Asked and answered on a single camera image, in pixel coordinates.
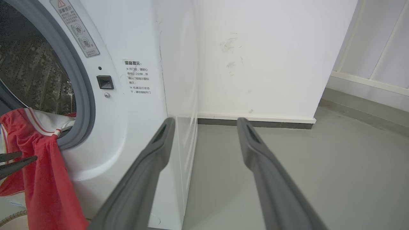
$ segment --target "white washing machine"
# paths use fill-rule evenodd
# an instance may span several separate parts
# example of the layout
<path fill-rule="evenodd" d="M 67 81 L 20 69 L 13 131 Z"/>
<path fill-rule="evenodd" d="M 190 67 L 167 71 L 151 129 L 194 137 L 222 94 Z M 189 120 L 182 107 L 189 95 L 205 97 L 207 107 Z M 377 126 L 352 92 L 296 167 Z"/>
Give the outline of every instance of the white washing machine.
<path fill-rule="evenodd" d="M 10 39 L 9 46 L 0 47 L 0 70 L 8 65 L 15 74 L 0 75 L 0 96 L 8 101 L 0 110 L 37 106 L 76 112 L 75 125 L 58 144 L 84 215 L 91 219 L 164 119 L 175 117 L 171 158 L 160 174 L 149 227 L 180 230 L 197 138 L 195 1 L 4 1 L 1 6 L 11 5 L 15 15 L 1 26 L 21 14 L 46 41 L 40 39 L 37 47 L 27 41 L 13 45 L 28 36 L 27 30 L 12 38 L 2 34 Z M 14 25 L 12 31 L 26 26 L 31 25 Z M 8 50 L 16 47 L 19 58 Z M 53 55 L 58 61 L 50 67 Z M 35 60 L 43 69 L 14 65 L 16 60 Z M 36 71 L 47 79 L 30 80 Z M 33 89 L 37 94 L 27 93 Z"/>

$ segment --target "laundry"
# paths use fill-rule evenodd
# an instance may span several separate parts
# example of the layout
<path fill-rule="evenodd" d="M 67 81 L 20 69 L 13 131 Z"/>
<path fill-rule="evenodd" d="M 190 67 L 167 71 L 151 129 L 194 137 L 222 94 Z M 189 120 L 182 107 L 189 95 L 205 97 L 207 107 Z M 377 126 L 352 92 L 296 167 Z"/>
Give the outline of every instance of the laundry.
<path fill-rule="evenodd" d="M 0 122 L 0 153 L 22 151 L 22 157 L 12 161 L 38 157 L 0 181 L 0 196 L 27 207 L 30 230 L 86 229 L 88 222 L 56 142 L 75 118 L 19 108 L 1 116 Z"/>

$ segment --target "white panel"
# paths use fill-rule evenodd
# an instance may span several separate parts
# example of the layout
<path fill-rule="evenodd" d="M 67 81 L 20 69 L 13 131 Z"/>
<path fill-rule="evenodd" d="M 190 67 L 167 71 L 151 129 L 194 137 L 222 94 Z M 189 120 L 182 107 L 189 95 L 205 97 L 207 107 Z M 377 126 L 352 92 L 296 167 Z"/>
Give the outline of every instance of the white panel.
<path fill-rule="evenodd" d="M 338 54 L 337 60 L 335 61 L 333 71 L 338 71 L 338 68 L 340 67 L 341 59 L 345 53 L 348 41 L 351 38 L 352 32 L 354 30 L 355 24 L 358 19 L 359 12 L 361 11 L 361 8 L 362 8 L 363 2 L 364 0 L 358 0 L 357 8 L 355 9 L 354 15 L 352 16 L 352 20 L 351 20 L 351 23 L 349 24 L 348 31 L 346 32 L 344 42 L 342 43 L 341 49 L 339 50 L 339 54 Z"/>
<path fill-rule="evenodd" d="M 353 81 L 359 84 L 363 84 L 363 85 L 367 85 L 367 86 L 371 86 L 371 87 L 375 87 L 375 88 L 387 90 L 390 92 L 395 92 L 395 93 L 409 96 L 409 89 L 405 89 L 399 86 L 389 85 L 389 84 L 386 84 L 380 81 L 373 81 L 371 79 L 366 79 L 366 78 L 362 78 L 362 77 L 358 77 L 358 76 L 350 75 L 346 73 L 341 73 L 337 71 L 332 71 L 331 77 L 337 77 L 337 78 L 341 78 L 344 80 Z"/>
<path fill-rule="evenodd" d="M 402 94 L 381 90 L 337 77 L 330 77 L 327 87 L 409 112 L 409 97 Z"/>
<path fill-rule="evenodd" d="M 158 46 L 165 85 L 166 108 L 168 116 L 175 117 L 177 120 L 175 135 L 178 136 L 179 168 L 178 175 L 175 174 L 175 181 L 180 180 L 180 184 L 179 182 L 176 184 L 176 195 L 178 214 L 180 222 L 183 223 L 197 128 L 196 8 L 194 1 L 191 0 L 156 0 L 153 2 L 156 11 L 155 26 L 159 34 Z M 154 203 L 153 208 L 159 211 L 162 206 Z M 150 227 L 166 228 L 167 226 L 161 223 L 159 226 Z"/>
<path fill-rule="evenodd" d="M 368 78 L 391 35 L 405 0 L 368 0 L 340 72 Z"/>
<path fill-rule="evenodd" d="M 374 80 L 409 87 L 409 11 L 405 10 L 395 36 L 385 50 Z"/>
<path fill-rule="evenodd" d="M 160 172 L 151 210 L 151 213 L 160 219 L 160 223 L 150 221 L 148 225 L 150 228 L 172 230 L 182 228 L 184 211 L 178 142 L 179 137 L 175 133 L 169 163 Z"/>

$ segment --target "warning sticker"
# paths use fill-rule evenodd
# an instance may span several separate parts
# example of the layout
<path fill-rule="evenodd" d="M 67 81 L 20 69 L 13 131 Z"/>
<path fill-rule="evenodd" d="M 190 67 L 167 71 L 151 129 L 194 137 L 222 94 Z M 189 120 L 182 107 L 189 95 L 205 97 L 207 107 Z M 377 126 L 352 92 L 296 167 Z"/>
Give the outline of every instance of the warning sticker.
<path fill-rule="evenodd" d="M 99 54 L 99 50 L 92 40 L 90 34 L 78 17 L 76 11 L 68 0 L 50 0 L 52 6 L 58 12 L 72 35 L 78 42 L 86 57 Z"/>
<path fill-rule="evenodd" d="M 152 86 L 148 69 L 140 61 L 123 59 L 123 71 L 130 94 L 151 94 Z"/>

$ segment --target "concrete floor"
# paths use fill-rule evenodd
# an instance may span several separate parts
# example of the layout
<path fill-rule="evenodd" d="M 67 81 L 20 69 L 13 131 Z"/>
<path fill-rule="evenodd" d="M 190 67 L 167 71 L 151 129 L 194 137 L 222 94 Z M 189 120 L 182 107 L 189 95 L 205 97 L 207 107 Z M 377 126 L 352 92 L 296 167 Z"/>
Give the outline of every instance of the concrete floor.
<path fill-rule="evenodd" d="M 312 130 L 256 130 L 328 229 L 408 229 L 409 139 L 325 108 L 315 117 Z M 265 229 L 236 127 L 199 126 L 183 229 Z"/>

